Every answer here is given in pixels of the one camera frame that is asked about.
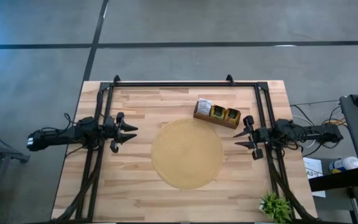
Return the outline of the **white and orange tea packet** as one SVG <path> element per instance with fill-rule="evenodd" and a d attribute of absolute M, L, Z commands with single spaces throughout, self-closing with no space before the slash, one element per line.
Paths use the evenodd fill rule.
<path fill-rule="evenodd" d="M 199 98 L 196 104 L 196 113 L 209 116 L 213 102 L 204 98 Z"/>

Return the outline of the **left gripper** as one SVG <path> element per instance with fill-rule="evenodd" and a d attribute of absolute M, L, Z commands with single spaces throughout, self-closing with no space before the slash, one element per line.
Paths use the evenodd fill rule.
<path fill-rule="evenodd" d="M 113 127 L 113 136 L 110 144 L 110 149 L 112 150 L 113 153 L 118 153 L 119 150 L 118 144 L 124 144 L 126 141 L 137 136 L 136 134 L 121 133 L 121 130 L 125 132 L 138 130 L 137 127 L 131 126 L 123 122 L 123 119 L 124 119 L 124 113 L 118 112 L 115 119 L 115 125 Z"/>

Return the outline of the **black aluminium table frame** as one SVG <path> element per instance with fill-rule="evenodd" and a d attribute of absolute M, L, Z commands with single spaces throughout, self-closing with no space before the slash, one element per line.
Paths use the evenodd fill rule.
<path fill-rule="evenodd" d="M 86 194 L 82 216 L 93 222 L 264 222 L 262 196 L 272 185 L 266 159 L 253 160 L 237 129 L 215 126 L 224 157 L 207 185 L 181 190 L 156 173 L 150 156 L 155 135 L 168 123 L 193 116 L 199 98 L 254 117 L 255 126 L 290 119 L 285 85 L 271 81 L 160 81 L 117 83 L 111 113 L 123 112 L 136 137 L 118 153 L 105 147 L 96 195 Z"/>

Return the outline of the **white wipes bottle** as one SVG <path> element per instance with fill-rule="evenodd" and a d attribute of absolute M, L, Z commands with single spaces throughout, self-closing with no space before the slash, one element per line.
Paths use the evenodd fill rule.
<path fill-rule="evenodd" d="M 337 159 L 329 164 L 329 170 L 333 174 L 345 172 L 347 170 L 358 169 L 358 158 L 357 157 L 345 157 Z"/>

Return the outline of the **small potted green plant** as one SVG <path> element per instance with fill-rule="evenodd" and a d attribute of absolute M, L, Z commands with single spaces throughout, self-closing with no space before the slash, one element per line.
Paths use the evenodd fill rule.
<path fill-rule="evenodd" d="M 261 200 L 259 210 L 275 224 L 289 224 L 292 221 L 292 209 L 285 198 L 267 192 Z"/>

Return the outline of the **green and yellow tea packet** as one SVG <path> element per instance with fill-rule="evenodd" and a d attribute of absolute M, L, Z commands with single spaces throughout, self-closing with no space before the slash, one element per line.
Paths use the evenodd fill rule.
<path fill-rule="evenodd" d="M 213 119 L 222 121 L 224 119 L 225 112 L 226 112 L 225 108 L 218 105 L 213 105 L 211 107 L 209 116 Z"/>

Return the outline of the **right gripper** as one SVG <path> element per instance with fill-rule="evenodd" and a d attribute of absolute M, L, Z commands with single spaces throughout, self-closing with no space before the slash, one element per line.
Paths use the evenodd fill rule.
<path fill-rule="evenodd" d="M 244 123 L 244 130 L 235 135 L 234 138 L 238 138 L 241 136 L 244 136 L 246 134 L 249 134 L 249 141 L 246 142 L 235 142 L 236 145 L 239 146 L 244 146 L 248 149 L 252 150 L 252 157 L 253 159 L 256 161 L 258 159 L 261 159 L 264 157 L 262 150 L 257 146 L 257 142 L 255 140 L 255 134 L 256 132 L 254 131 L 254 118 L 252 115 L 248 115 L 243 119 L 243 123 Z"/>

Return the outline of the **wooden tea organizer box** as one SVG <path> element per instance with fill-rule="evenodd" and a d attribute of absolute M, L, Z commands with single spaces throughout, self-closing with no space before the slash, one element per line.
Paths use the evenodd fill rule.
<path fill-rule="evenodd" d="M 220 126 L 224 126 L 224 127 L 227 127 L 227 128 L 231 128 L 231 129 L 236 129 L 239 125 L 233 125 L 231 123 L 228 123 L 228 122 L 225 122 L 225 120 L 223 119 L 222 121 L 220 120 L 216 120 L 216 119 L 213 119 L 211 118 L 210 116 L 205 116 L 205 115 L 202 115 L 202 114 L 197 114 L 196 113 L 196 106 L 195 106 L 195 109 L 194 109 L 194 112 L 193 112 L 193 117 L 194 118 L 197 118 L 197 119 L 201 119 L 203 121 L 207 121 L 207 122 L 210 122 L 210 123 L 213 123 L 213 124 L 217 124 L 217 125 L 220 125 Z"/>

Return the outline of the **round woven placemat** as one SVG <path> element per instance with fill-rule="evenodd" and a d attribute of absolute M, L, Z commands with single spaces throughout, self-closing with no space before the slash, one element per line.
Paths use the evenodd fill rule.
<path fill-rule="evenodd" d="M 168 185 L 182 190 L 209 184 L 221 170 L 224 150 L 214 126 L 198 119 L 167 123 L 155 136 L 151 161 Z"/>

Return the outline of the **white paper sheet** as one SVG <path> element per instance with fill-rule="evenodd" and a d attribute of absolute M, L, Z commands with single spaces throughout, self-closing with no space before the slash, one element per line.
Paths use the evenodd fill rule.
<path fill-rule="evenodd" d="M 304 157 L 303 161 L 308 179 L 314 179 L 324 175 L 322 163 L 320 160 Z"/>

